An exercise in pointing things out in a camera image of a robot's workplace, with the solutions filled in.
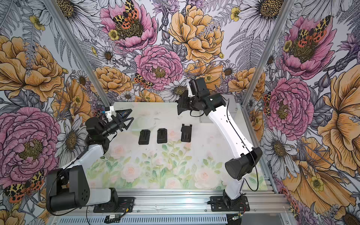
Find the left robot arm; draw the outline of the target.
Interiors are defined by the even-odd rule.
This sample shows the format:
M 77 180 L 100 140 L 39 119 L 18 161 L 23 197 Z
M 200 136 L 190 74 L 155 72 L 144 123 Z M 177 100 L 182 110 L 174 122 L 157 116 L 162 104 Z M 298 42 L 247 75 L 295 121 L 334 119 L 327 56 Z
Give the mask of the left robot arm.
M 46 209 L 51 213 L 74 210 L 85 206 L 109 205 L 112 211 L 120 204 L 115 188 L 90 188 L 86 171 L 108 151 L 109 136 L 127 130 L 134 118 L 132 109 L 110 110 L 109 122 L 97 117 L 85 123 L 88 135 L 85 149 L 65 166 L 51 170 L 46 176 Z

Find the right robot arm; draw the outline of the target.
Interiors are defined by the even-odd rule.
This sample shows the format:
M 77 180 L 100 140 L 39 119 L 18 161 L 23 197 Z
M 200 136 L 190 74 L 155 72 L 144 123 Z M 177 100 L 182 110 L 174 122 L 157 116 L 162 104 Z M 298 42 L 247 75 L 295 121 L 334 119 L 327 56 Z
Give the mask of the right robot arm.
M 233 158 L 225 163 L 225 169 L 232 180 L 228 182 L 222 197 L 211 197 L 208 202 L 213 211 L 246 212 L 247 198 L 242 193 L 243 185 L 248 184 L 245 176 L 256 170 L 263 155 L 259 147 L 254 147 L 235 124 L 228 106 L 230 101 L 219 93 L 211 94 L 203 78 L 191 79 L 187 89 L 176 101 L 177 112 L 202 111 L 217 125 L 227 140 Z

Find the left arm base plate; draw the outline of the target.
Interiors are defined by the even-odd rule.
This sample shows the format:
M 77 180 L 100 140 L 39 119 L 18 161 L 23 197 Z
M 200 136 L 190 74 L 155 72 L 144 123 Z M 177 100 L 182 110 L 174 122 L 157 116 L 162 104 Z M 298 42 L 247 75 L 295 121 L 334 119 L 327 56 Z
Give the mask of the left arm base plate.
M 94 207 L 94 213 L 125 213 L 132 212 L 134 197 L 118 197 L 116 202 L 101 203 Z

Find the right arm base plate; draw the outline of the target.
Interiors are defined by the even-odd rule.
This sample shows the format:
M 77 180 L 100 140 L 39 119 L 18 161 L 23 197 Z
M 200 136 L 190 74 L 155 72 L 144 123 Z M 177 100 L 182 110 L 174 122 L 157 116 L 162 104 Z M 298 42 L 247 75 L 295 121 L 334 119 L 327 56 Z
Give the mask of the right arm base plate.
M 227 196 L 211 196 L 207 202 L 211 206 L 212 212 L 248 212 L 250 206 L 248 198 L 244 195 L 235 200 Z

